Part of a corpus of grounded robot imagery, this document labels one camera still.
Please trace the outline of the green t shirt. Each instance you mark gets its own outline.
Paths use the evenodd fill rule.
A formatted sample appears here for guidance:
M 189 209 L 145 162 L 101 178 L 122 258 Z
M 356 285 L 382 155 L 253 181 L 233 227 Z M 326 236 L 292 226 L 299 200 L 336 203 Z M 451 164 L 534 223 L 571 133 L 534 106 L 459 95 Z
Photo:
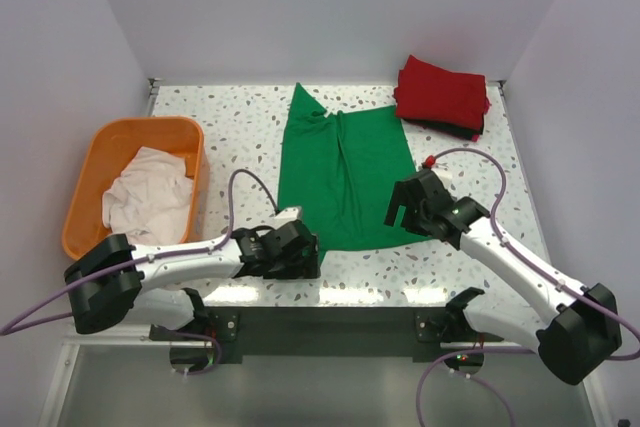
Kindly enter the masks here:
M 384 223 L 395 183 L 414 171 L 394 107 L 330 113 L 296 85 L 283 134 L 278 205 L 302 209 L 321 256 L 418 242 Z

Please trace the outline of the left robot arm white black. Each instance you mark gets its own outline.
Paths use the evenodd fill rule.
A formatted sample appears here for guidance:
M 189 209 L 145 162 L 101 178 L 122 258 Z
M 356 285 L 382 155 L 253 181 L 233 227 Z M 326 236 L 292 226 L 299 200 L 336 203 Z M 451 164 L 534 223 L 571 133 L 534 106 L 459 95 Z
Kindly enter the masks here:
M 148 322 L 196 339 L 207 327 L 202 298 L 193 289 L 173 291 L 171 285 L 202 279 L 319 276 L 318 238 L 302 220 L 292 218 L 173 246 L 137 246 L 115 234 L 72 264 L 64 280 L 80 335 L 128 321 Z

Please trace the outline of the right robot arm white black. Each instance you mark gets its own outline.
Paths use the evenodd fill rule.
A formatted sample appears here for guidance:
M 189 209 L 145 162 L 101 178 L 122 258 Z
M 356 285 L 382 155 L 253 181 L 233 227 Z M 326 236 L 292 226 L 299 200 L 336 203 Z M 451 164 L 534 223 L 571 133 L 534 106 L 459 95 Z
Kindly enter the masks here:
M 577 385 L 622 344 L 614 294 L 586 287 L 524 248 L 470 197 L 456 199 L 423 169 L 395 183 L 385 217 L 413 234 L 449 244 L 489 268 L 527 302 L 517 315 L 469 287 L 445 306 L 438 328 L 445 342 L 490 334 L 535 352 L 559 380 Z

